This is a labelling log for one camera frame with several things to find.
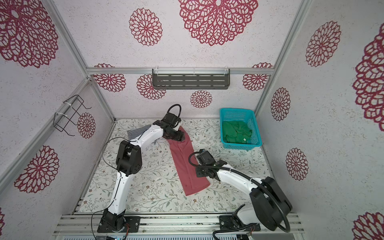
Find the maroon red tank top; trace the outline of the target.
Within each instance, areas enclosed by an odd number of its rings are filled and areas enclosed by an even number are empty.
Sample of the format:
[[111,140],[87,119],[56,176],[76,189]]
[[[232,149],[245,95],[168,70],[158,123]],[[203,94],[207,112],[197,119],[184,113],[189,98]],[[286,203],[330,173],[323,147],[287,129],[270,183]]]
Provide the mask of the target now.
[[194,152],[192,141],[183,127],[179,130],[184,133],[185,140],[168,140],[168,143],[184,193],[190,196],[205,190],[211,183],[206,177],[197,177],[196,168],[189,163],[189,156]]

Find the blue white striped tank top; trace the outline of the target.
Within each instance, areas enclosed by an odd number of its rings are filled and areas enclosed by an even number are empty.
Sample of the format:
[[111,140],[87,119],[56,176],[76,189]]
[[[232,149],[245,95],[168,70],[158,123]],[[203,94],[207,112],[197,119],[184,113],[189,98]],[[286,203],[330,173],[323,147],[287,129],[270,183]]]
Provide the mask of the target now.
[[144,132],[146,132],[150,127],[151,125],[146,125],[137,129],[128,130],[127,131],[128,140],[131,141],[141,137],[144,134]]

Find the green tank top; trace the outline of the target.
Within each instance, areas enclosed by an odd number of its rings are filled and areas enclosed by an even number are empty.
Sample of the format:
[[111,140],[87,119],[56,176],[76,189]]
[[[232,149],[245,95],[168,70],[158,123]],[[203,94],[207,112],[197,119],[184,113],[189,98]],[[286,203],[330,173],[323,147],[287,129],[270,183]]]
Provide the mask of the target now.
[[249,144],[253,134],[252,129],[242,121],[222,122],[223,140],[231,144]]

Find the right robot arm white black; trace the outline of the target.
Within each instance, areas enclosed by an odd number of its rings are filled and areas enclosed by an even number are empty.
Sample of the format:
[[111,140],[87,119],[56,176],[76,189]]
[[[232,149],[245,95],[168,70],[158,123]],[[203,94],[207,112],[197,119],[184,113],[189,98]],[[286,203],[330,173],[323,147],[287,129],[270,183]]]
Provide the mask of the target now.
[[251,203],[240,206],[231,216],[235,230],[259,224],[270,231],[276,229],[285,233],[291,231],[288,214],[292,210],[292,205],[273,178],[253,178],[230,165],[194,166],[198,177],[210,177],[227,183],[249,196]]

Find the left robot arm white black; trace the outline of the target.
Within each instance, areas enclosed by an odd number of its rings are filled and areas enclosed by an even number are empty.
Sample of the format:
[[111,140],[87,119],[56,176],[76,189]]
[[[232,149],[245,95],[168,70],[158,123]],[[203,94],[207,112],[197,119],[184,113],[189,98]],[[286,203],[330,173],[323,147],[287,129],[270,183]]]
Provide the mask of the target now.
[[149,145],[158,139],[170,139],[177,142],[185,140],[185,134],[179,127],[151,125],[145,132],[132,140],[123,140],[120,143],[116,166],[117,182],[106,213],[120,216],[125,213],[126,200],[130,191],[131,182],[143,165],[142,153]]

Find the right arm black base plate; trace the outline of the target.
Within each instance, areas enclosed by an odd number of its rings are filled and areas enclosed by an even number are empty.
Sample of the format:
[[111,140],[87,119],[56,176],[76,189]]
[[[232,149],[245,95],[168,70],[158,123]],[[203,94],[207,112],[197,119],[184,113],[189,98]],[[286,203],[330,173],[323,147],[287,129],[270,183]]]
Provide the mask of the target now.
[[224,233],[248,231],[259,232],[261,226],[259,223],[243,224],[239,218],[230,215],[219,216],[220,231]]

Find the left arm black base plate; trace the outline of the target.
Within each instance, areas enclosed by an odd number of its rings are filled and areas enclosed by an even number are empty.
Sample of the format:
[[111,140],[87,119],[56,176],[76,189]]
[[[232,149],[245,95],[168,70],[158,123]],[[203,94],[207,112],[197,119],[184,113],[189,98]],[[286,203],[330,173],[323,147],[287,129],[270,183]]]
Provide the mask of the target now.
[[141,217],[107,214],[102,216],[98,233],[137,233],[140,226]]

